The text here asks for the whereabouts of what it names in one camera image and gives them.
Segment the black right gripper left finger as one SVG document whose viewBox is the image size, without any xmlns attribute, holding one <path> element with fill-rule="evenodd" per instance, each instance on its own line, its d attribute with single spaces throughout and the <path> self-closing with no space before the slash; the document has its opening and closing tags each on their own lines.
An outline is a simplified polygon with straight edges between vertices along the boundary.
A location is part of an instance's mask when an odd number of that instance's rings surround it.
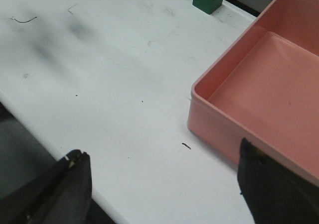
<svg viewBox="0 0 319 224">
<path fill-rule="evenodd" d="M 90 156 L 72 150 L 0 201 L 2 224 L 82 224 L 92 196 Z"/>
</svg>

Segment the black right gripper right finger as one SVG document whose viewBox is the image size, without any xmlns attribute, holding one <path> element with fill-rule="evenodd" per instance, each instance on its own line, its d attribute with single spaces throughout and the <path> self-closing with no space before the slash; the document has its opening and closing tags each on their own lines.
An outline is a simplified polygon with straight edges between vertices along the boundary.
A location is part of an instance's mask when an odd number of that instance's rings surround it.
<svg viewBox="0 0 319 224">
<path fill-rule="evenodd" d="M 256 224 L 317 224 L 319 188 L 241 140 L 237 181 Z"/>
</svg>

